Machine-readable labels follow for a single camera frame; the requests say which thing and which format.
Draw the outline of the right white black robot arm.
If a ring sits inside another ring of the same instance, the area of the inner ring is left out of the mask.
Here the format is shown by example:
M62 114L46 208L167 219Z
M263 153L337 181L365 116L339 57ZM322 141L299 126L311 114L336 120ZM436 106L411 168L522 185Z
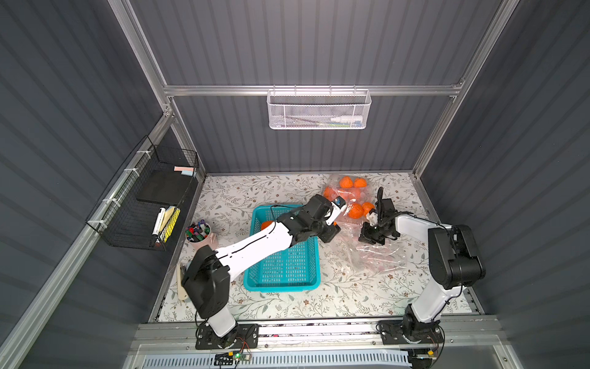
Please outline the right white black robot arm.
M463 289L486 275L473 232L466 225L450 225L419 218L396 210L393 200L384 198L380 187L375 209L367 215L358 241L384 245L387 238L407 235L428 247L430 281L413 303L408 304L401 330L407 339L430 333L439 327L440 316Z

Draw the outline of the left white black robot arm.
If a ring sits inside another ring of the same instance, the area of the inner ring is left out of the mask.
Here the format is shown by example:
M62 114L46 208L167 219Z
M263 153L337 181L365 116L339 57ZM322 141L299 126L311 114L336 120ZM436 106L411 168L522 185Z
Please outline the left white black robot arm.
M318 237L328 243L340 232L338 216L346 209L340 196L313 196L307 204L275 216L272 223L242 241L219 248L200 247L180 280L198 316L218 338L230 338L238 323L227 303L230 283L256 263L296 244Z

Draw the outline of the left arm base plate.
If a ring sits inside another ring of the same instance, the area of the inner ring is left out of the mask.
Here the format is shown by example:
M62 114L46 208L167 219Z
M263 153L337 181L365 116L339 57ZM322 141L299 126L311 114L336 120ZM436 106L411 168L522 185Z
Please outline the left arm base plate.
M208 323L198 325L195 349L202 350L238 350L258 347L259 324L236 324L229 333L220 337Z

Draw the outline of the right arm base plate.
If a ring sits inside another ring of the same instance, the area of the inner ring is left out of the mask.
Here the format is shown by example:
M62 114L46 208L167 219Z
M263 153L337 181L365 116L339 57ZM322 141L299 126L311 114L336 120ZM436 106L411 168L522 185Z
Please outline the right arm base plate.
M444 333L439 321L422 323L401 320L382 320L376 324L382 343L388 344L434 344L444 343Z

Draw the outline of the clear zip-top bag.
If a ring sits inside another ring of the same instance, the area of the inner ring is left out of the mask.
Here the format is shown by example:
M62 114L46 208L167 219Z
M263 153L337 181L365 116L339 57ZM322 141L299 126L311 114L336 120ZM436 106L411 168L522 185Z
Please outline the clear zip-top bag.
M356 178L364 178L367 180L367 187L342 189L339 187L339 181L345 176L349 176L353 181ZM323 190L324 198L327 198L330 201L333 201L337 196L341 196L346 201L347 208L336 219L336 222L347 224L362 224L364 221L366 221L366 215L359 219L351 219L347 216L347 214L350 210L350 206L354 202L361 205L364 202L370 202L374 204L374 195L375 193L373 191L373 187L371 186L369 178L366 175L330 175Z
M355 271L381 274L407 267L407 251L399 241L387 238L385 244L367 244L349 234L342 239L347 261Z

